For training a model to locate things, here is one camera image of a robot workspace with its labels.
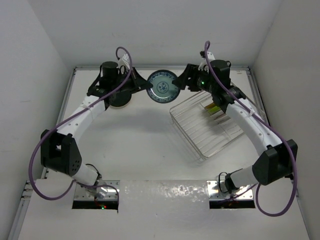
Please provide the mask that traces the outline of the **black plate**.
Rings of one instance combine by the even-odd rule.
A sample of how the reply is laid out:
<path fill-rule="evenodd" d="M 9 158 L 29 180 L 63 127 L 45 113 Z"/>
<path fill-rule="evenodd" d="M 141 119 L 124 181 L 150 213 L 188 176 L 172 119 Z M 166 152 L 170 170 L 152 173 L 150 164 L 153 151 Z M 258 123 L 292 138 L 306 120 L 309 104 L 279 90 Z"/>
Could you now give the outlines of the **black plate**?
<path fill-rule="evenodd" d="M 123 106 L 130 102 L 132 94 L 129 92 L 117 92 L 109 97 L 109 105 Z"/>

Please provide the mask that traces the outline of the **grey-blue plate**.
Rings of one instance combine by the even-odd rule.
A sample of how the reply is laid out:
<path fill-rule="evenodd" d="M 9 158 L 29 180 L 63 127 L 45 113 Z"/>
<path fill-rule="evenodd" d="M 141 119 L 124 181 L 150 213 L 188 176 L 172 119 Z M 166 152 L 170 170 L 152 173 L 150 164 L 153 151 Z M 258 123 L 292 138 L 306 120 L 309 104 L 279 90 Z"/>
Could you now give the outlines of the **grey-blue plate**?
<path fill-rule="evenodd" d="M 156 103 L 167 104 L 174 101 L 180 94 L 180 89 L 173 84 L 177 75 L 169 70 L 157 70 L 147 79 L 152 87 L 147 89 L 148 96 Z"/>

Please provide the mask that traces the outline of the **mustard yellow plate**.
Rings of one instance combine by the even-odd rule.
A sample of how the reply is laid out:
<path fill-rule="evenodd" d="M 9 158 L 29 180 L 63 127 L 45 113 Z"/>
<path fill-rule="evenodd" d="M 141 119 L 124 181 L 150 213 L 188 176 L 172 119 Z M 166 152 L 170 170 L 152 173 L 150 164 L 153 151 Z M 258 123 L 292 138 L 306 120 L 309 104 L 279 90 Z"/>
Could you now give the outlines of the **mustard yellow plate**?
<path fill-rule="evenodd" d="M 206 110 L 210 110 L 210 109 L 212 109 L 212 108 L 214 108 L 216 105 L 214 104 L 214 103 L 211 103 L 211 104 L 208 104 L 207 106 L 205 106 L 204 108 L 206 109 Z"/>

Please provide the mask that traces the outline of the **lime green plate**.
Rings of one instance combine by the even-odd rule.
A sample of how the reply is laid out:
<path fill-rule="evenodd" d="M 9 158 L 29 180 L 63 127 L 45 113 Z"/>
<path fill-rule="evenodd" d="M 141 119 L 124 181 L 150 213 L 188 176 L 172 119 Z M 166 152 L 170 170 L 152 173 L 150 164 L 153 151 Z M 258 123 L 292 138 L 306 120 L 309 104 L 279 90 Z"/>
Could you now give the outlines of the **lime green plate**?
<path fill-rule="evenodd" d="M 218 113 L 221 109 L 218 107 L 218 106 L 214 106 L 213 108 L 209 109 L 207 112 L 210 114 L 210 115 L 214 115 L 216 113 Z"/>

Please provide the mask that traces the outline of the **beige plate with characters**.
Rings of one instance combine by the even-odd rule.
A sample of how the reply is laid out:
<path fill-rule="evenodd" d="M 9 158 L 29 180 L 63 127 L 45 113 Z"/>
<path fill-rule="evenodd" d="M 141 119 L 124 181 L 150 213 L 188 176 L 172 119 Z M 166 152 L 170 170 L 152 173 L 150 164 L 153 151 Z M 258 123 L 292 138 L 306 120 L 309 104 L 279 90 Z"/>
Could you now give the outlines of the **beige plate with characters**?
<path fill-rule="evenodd" d="M 114 106 L 114 105 L 110 105 L 110 108 L 112 109 L 115 109 L 115 110 L 119 110 L 119 109 L 123 109 L 123 108 L 126 108 L 130 105 L 130 103 L 127 103 L 125 105 L 122 105 L 122 106 Z"/>

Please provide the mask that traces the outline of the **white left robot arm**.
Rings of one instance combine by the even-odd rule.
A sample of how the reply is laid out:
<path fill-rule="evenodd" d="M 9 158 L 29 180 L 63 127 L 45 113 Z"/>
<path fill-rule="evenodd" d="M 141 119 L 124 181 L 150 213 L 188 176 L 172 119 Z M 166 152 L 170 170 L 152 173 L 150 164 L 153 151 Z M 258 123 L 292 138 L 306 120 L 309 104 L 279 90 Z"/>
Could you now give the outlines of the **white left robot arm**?
<path fill-rule="evenodd" d="M 40 160 L 42 166 L 65 174 L 85 186 L 94 186 L 99 178 L 97 171 L 82 161 L 78 142 L 100 114 L 122 94 L 148 90 L 153 85 L 135 68 L 118 66 L 118 63 L 102 63 L 99 74 L 89 86 L 80 106 L 56 129 L 45 130 L 41 135 Z"/>

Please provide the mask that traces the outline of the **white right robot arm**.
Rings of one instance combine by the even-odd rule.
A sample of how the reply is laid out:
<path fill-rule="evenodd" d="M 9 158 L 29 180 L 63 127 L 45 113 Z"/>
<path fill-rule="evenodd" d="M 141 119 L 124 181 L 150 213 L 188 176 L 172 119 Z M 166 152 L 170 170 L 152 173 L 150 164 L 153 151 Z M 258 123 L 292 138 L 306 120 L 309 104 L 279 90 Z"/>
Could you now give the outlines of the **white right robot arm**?
<path fill-rule="evenodd" d="M 252 108 L 247 96 L 232 85 L 231 63 L 212 60 L 205 67 L 188 64 L 172 83 L 180 90 L 210 93 L 213 102 L 243 130 L 259 155 L 253 165 L 226 175 L 226 191 L 231 194 L 240 187 L 266 186 L 290 174 L 296 175 L 297 144 L 292 139 L 284 140 L 271 129 Z"/>

